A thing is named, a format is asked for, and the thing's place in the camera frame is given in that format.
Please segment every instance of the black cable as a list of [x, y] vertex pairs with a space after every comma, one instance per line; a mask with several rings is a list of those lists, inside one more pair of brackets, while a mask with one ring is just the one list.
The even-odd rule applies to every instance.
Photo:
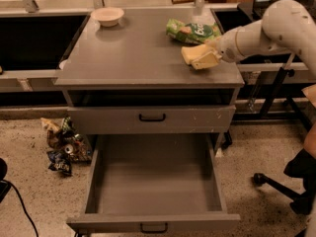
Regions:
[[32, 219], [30, 218], [30, 216], [29, 216], [29, 214], [28, 214], [28, 212], [27, 212], [26, 207], [24, 206], [24, 202], [23, 202], [23, 200], [22, 200], [22, 197], [21, 197], [21, 195], [20, 195], [18, 189], [17, 189], [11, 182], [6, 181], [6, 180], [3, 180], [3, 181], [4, 181], [4, 182], [7, 182], [7, 183], [16, 191], [16, 193], [17, 193], [17, 195], [18, 195], [18, 197], [19, 197], [19, 200], [20, 200], [20, 202], [21, 202], [21, 205], [22, 205], [24, 214], [27, 216], [27, 218], [29, 219], [30, 223], [32, 224], [32, 226], [33, 226], [33, 228], [34, 228], [34, 230], [35, 230], [35, 232], [36, 232], [37, 237], [39, 237], [38, 230], [37, 230], [35, 224], [33, 223]]

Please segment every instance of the snack bag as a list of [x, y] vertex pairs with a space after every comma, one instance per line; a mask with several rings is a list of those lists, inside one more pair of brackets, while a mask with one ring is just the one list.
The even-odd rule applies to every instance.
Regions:
[[170, 19], [167, 23], [167, 35], [184, 43], [202, 44], [221, 36], [216, 23], [203, 25], [196, 23], [185, 24], [179, 20]]

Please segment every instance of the cabinet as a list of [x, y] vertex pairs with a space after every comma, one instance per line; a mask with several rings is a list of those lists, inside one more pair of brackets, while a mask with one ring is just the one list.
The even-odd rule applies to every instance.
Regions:
[[166, 25], [194, 15], [194, 8], [125, 9], [113, 28], [90, 19], [56, 72], [74, 124], [94, 150], [83, 210], [68, 220], [77, 232], [238, 222], [227, 212], [213, 157], [243, 80], [233, 63], [203, 71], [186, 65], [183, 44], [166, 36]]

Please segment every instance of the white bowl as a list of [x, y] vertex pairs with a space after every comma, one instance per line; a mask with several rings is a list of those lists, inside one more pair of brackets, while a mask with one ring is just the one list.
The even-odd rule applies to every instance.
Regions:
[[117, 25], [123, 15], [123, 9], [114, 7], [99, 8], [91, 13], [91, 17], [99, 21], [103, 27], [113, 27]]

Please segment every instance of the floor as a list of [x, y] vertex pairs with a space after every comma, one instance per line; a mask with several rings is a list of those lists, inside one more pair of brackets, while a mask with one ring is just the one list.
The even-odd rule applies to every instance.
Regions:
[[[61, 122], [54, 113], [45, 118]], [[167, 233], [174, 237], [293, 237], [304, 228], [306, 217], [296, 215], [290, 199], [268, 185], [256, 188], [251, 177], [262, 172], [302, 192], [300, 180], [287, 177], [285, 164], [301, 149], [305, 129], [298, 121], [235, 121], [231, 125], [233, 144], [219, 150], [215, 164], [229, 213], [238, 213], [237, 227], [225, 231]], [[0, 113], [0, 157], [8, 164], [6, 180], [20, 191], [40, 237], [70, 237], [65, 223], [79, 215], [86, 192], [90, 165], [73, 164], [73, 175], [64, 177], [47, 169], [46, 135], [40, 117], [25, 113], [12, 118]], [[32, 237], [34, 230], [25, 217], [18, 197], [11, 190], [0, 203], [0, 236]], [[143, 234], [94, 234], [107, 237], [136, 237]]]

